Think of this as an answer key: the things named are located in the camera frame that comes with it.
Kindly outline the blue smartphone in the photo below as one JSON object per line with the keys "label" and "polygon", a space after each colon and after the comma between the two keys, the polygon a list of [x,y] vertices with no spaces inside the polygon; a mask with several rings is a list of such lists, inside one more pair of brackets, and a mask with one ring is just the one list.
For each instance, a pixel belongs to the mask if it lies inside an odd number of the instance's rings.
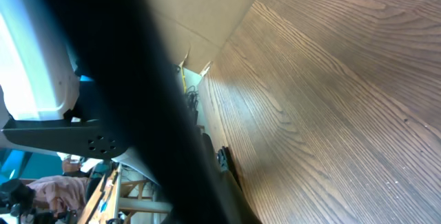
{"label": "blue smartphone", "polygon": [[241,223],[231,187],[192,125],[145,0],[44,0],[94,79],[101,115],[131,143],[182,223]]}

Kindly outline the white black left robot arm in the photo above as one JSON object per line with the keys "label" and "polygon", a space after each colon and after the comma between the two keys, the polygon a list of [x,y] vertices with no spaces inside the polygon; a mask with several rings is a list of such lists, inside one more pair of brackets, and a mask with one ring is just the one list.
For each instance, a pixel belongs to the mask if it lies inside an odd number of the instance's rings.
{"label": "white black left robot arm", "polygon": [[80,78],[42,0],[1,0],[1,89],[14,121],[59,121],[76,105]]}

